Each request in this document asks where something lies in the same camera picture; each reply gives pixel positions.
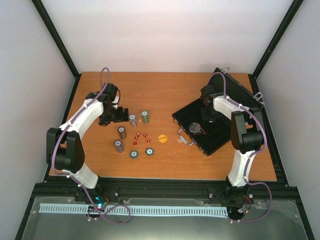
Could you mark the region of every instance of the gray wall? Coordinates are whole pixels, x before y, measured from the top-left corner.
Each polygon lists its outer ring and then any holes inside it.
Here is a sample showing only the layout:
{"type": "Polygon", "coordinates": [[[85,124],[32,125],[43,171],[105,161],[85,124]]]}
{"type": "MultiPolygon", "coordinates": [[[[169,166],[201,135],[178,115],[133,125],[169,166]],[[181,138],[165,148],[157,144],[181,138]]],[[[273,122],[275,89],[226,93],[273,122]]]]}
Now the gray wall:
{"type": "Polygon", "coordinates": [[[14,239],[46,169],[72,75],[31,1],[0,1],[0,239],[14,239]]]}
{"type": "Polygon", "coordinates": [[[320,239],[320,1],[304,1],[258,78],[289,183],[320,239]]]}
{"type": "Polygon", "coordinates": [[[43,0],[80,71],[238,73],[254,71],[291,2],[43,0]]]}

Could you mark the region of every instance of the yellow disc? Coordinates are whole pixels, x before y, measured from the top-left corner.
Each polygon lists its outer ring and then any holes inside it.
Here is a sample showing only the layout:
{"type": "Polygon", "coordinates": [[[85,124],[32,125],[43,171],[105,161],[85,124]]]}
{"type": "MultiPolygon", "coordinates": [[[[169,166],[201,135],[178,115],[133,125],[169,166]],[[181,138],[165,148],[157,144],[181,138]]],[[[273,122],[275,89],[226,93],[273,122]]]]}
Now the yellow disc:
{"type": "Polygon", "coordinates": [[[160,143],[165,143],[168,140],[168,138],[166,135],[161,134],[160,136],[158,136],[158,140],[160,143]]]}

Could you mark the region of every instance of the gray floor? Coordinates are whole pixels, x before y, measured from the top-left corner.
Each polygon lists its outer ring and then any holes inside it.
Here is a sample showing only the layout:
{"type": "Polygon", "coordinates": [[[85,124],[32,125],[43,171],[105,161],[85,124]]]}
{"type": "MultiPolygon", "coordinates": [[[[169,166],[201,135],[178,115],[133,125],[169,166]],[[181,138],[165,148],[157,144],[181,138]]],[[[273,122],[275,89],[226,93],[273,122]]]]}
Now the gray floor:
{"type": "MultiPolygon", "coordinates": [[[[125,225],[112,225],[103,219],[90,221],[79,214],[38,213],[40,203],[67,203],[67,197],[38,198],[26,226],[24,240],[304,240],[306,233],[293,201],[275,201],[270,214],[255,223],[233,223],[212,217],[143,217],[133,216],[125,225]]],[[[190,206],[193,200],[132,199],[130,205],[190,206]]],[[[243,220],[265,213],[268,203],[255,201],[243,220]]],[[[124,216],[110,216],[123,221],[124,216]]]]}

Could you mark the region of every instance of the wooden table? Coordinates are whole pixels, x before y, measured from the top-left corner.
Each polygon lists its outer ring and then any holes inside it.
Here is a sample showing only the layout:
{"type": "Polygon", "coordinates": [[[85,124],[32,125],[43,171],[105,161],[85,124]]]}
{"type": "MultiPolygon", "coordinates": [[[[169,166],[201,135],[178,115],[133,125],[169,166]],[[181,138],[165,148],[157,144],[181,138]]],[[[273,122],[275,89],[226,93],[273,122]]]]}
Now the wooden table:
{"type": "MultiPolygon", "coordinates": [[[[231,75],[251,90],[247,74],[231,75]]],[[[89,92],[101,89],[99,76],[99,72],[82,73],[68,119],[83,104],[89,92]]],[[[82,139],[85,163],[101,177],[225,180],[235,153],[231,143],[207,157],[196,145],[178,143],[180,128],[172,118],[174,112],[199,98],[200,89],[210,76],[211,73],[112,72],[110,83],[121,91],[119,105],[137,115],[138,125],[132,127],[129,122],[122,122],[102,127],[96,120],[82,139]],[[140,121],[143,110],[149,112],[148,124],[140,121]],[[124,126],[127,132],[123,153],[114,147],[120,126],[124,126]],[[134,147],[136,132],[147,133],[147,138],[140,137],[138,146],[134,147]],[[158,141],[160,134],[168,137],[167,142],[158,141]],[[145,154],[148,147],[154,149],[152,156],[145,154]],[[130,158],[132,150],[138,151],[138,158],[130,158]]],[[[268,150],[256,156],[249,178],[254,181],[277,180],[268,150]]]]}

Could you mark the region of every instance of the green poker chip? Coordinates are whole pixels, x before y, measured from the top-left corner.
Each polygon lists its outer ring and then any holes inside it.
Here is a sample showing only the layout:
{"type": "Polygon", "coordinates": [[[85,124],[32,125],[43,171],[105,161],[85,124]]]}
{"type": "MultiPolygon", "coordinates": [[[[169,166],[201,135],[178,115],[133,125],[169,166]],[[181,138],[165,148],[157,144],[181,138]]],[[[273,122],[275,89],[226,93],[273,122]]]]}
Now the green poker chip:
{"type": "Polygon", "coordinates": [[[130,152],[130,158],[135,159],[138,157],[138,151],[133,150],[130,152]]]}
{"type": "Polygon", "coordinates": [[[151,156],[152,154],[154,154],[154,152],[155,151],[151,147],[149,147],[145,150],[145,154],[147,154],[148,156],[151,156]]]}

